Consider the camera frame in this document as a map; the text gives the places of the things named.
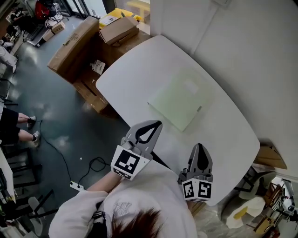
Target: yellow object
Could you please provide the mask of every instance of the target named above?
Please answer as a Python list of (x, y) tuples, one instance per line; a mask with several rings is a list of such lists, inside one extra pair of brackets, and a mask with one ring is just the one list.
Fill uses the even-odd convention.
[[(115, 8), (113, 11), (111, 11), (109, 14), (105, 15), (103, 18), (105, 18), (106, 16), (113, 16), (113, 17), (121, 18), (121, 17), (123, 17), (123, 16), (121, 15), (121, 12), (123, 12), (123, 14), (124, 14), (126, 17), (130, 17), (130, 16), (134, 15), (133, 18), (134, 18), (135, 20), (138, 20), (138, 21), (144, 21), (144, 19), (143, 19), (142, 17), (140, 17), (140, 16), (138, 16), (138, 15), (135, 15), (135, 14), (133, 14), (132, 12), (126, 11), (126, 10), (124, 10), (124, 9), (120, 9), (120, 8)], [(100, 29), (103, 29), (105, 26), (106, 26), (106, 25), (105, 25), (105, 24), (102, 24), (101, 21), (99, 20), (99, 28), (100, 28)]]
[(240, 219), (241, 217), (244, 216), (244, 214), (247, 212), (247, 206), (245, 208), (243, 208), (240, 212), (237, 212), (235, 215), (234, 215), (234, 219), (235, 220), (238, 220)]
[(128, 6), (137, 7), (140, 9), (140, 15), (142, 17), (142, 21), (145, 19), (145, 11), (150, 12), (150, 4), (147, 2), (132, 0), (126, 3)]

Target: power strip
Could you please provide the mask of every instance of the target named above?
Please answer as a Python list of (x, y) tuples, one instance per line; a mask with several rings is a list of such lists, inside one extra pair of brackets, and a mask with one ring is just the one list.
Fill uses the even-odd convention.
[(75, 183), (74, 181), (69, 182), (69, 186), (73, 189), (76, 189), (77, 191), (85, 190), (84, 186), (79, 185), (79, 184)]

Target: gray floor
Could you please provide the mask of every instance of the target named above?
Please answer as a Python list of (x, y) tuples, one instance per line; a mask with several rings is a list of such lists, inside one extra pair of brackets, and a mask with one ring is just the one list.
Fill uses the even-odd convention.
[[(80, 19), (70, 18), (66, 29), (36, 48), (24, 43), (17, 52), (19, 63), (16, 73), (7, 70), (5, 77), (12, 82), (9, 99), (19, 103), (9, 108), (43, 120), (41, 133), (61, 150), (75, 182), (88, 171), (91, 159), (103, 157), (110, 163), (117, 144), (129, 127), (122, 119), (109, 119), (99, 115), (68, 82), (48, 69), (47, 64), (56, 50), (79, 25)], [(39, 130), (39, 123), (33, 132)], [(62, 157), (45, 141), (38, 149), (32, 148), (33, 161), (43, 165), (39, 187), (54, 190), (55, 206), (77, 194), (69, 187), (69, 178)], [(85, 187), (110, 170), (91, 171), (81, 182)]]

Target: sneaker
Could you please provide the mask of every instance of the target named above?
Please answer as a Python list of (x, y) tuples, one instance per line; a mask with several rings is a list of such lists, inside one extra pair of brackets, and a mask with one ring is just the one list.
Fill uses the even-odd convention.
[(36, 137), (36, 140), (32, 141), (32, 143), (35, 147), (39, 147), (39, 145), (41, 144), (41, 134), (39, 133), (39, 131), (37, 131), (33, 135)]
[(28, 122), (27, 123), (28, 130), (31, 130), (32, 127), (35, 125), (35, 123), (36, 123), (36, 116), (30, 117), (30, 119), (33, 120), (34, 122)]

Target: black shorts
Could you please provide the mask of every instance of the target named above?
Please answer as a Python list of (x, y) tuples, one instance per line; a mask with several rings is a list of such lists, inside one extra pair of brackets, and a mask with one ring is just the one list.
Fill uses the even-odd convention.
[(0, 119), (0, 139), (3, 145), (15, 144), (19, 141), (18, 118), (17, 112), (3, 108)]

